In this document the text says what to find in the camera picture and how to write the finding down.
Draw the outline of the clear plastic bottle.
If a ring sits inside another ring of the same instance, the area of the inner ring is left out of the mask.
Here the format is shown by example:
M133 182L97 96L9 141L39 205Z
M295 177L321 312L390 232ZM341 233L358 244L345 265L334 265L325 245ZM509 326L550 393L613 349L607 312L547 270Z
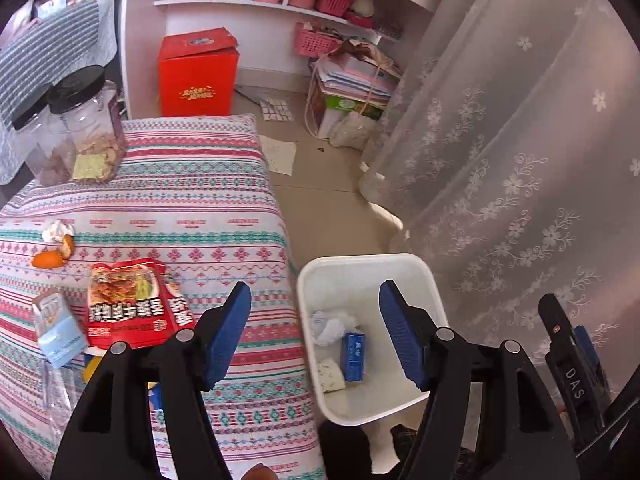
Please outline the clear plastic bottle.
M54 368L46 361L42 368L42 404L46 412L52 440L59 444L74 408L84 391L84 369L78 363Z

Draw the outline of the light blue carton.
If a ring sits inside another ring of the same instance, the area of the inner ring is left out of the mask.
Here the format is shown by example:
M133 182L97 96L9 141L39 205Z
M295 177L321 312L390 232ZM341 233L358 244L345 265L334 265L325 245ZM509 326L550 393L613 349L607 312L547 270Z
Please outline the light blue carton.
M57 288L50 288L32 300L32 319L38 346L55 370L88 349L85 332Z

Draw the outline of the red instant noodle cup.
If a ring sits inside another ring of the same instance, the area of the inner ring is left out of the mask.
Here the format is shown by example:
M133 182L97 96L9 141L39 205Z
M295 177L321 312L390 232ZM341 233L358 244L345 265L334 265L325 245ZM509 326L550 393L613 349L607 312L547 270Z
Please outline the red instant noodle cup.
M134 349L153 347L194 327L186 297L165 263L143 258L91 268L86 321L91 353L117 341Z

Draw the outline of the orange peel piece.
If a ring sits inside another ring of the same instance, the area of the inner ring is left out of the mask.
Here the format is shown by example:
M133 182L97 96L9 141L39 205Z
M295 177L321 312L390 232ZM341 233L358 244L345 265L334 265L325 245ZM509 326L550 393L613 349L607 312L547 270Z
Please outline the orange peel piece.
M65 234L61 240L60 253L64 261L70 260L75 252L75 242L73 235Z
M46 250L38 252L32 258L32 266L36 269L49 270L64 266L66 259L58 249Z

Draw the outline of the floral paper cup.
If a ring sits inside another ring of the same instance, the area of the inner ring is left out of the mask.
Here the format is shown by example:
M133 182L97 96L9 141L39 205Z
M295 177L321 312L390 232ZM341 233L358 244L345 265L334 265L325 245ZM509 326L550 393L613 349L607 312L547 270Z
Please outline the floral paper cup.
M318 376L323 393L341 391L346 382L341 367L334 359L324 359L318 363Z

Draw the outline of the dark blue cardboard box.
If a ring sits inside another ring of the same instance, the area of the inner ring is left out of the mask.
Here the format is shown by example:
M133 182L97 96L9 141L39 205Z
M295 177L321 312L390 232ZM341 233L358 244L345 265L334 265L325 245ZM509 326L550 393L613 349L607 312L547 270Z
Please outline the dark blue cardboard box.
M366 336L362 333L348 332L343 336L341 348L341 371L345 382L363 380Z

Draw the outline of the white tissue wad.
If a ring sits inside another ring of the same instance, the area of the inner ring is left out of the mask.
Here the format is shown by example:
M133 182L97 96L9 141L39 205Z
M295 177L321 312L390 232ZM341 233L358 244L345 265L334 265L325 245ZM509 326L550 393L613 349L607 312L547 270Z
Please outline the white tissue wad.
M346 333L356 330L356 318L341 310L316 311L310 318L311 339L318 347L329 347Z

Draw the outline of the white tissue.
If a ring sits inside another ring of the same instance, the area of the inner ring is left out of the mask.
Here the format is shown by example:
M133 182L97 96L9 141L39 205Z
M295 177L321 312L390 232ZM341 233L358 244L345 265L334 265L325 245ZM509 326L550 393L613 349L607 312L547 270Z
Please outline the white tissue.
M42 240L47 244L61 245L66 236L74 237L75 229L63 220L53 220L42 230Z

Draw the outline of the yellow snack bag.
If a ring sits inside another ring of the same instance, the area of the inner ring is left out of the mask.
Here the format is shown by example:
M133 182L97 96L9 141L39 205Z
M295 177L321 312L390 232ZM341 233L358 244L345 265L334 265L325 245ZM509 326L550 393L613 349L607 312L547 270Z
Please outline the yellow snack bag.
M82 371L82 378L84 378L84 382L88 384L90 382L92 375L99 367L102 358L100 356L90 356L90 354L84 354L84 370Z

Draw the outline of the plastic jar with yellow label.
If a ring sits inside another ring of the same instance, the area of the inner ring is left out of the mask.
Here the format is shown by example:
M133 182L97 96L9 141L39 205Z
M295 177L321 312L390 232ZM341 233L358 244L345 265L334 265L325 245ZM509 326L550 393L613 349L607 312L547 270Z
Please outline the plastic jar with yellow label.
M52 130L73 143L70 180L112 180L126 155L116 84L105 68L89 65L63 77L47 94Z

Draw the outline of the plastic jar with dark snacks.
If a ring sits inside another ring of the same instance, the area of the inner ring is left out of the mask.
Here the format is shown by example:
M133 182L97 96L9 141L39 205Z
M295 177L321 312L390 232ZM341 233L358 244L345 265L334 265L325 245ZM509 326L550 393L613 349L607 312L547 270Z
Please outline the plastic jar with dark snacks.
M11 116L11 146L42 186L68 182L77 154L72 137L51 118L50 82L40 84Z

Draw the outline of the red cardboard box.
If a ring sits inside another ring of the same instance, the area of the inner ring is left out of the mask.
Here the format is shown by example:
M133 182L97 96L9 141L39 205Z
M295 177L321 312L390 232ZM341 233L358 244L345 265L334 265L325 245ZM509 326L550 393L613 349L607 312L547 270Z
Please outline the red cardboard box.
M166 36L158 55L162 115L229 115L239 58L224 27Z

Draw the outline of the grey sofa with quilt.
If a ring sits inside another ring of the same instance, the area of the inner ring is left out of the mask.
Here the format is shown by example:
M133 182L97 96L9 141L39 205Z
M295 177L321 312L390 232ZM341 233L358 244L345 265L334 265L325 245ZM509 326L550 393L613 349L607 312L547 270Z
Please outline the grey sofa with quilt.
M115 0L75 3L29 29L1 51L1 183L23 162L10 144L14 110L40 84L54 84L88 65L105 66L117 54Z

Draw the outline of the stack of papers and books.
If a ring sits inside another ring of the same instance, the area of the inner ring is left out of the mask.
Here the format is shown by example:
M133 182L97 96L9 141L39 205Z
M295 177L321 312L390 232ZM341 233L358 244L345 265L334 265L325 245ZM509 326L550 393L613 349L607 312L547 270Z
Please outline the stack of papers and books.
M305 127L334 148L362 151L402 73L370 42L349 39L310 63Z

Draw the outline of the white pink shelf unit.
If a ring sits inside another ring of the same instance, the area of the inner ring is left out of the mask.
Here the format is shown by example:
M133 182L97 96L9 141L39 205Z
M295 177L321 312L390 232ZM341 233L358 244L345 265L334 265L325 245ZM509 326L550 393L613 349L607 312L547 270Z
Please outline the white pink shelf unit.
M397 61L426 29L440 0L372 0L387 27L368 29L290 0L122 0L120 60L130 117L160 116L158 55L165 37L224 27L238 40L236 81L241 86L302 92L306 61L294 52L298 24L328 26L346 36L367 38ZM397 25L400 35L388 29Z

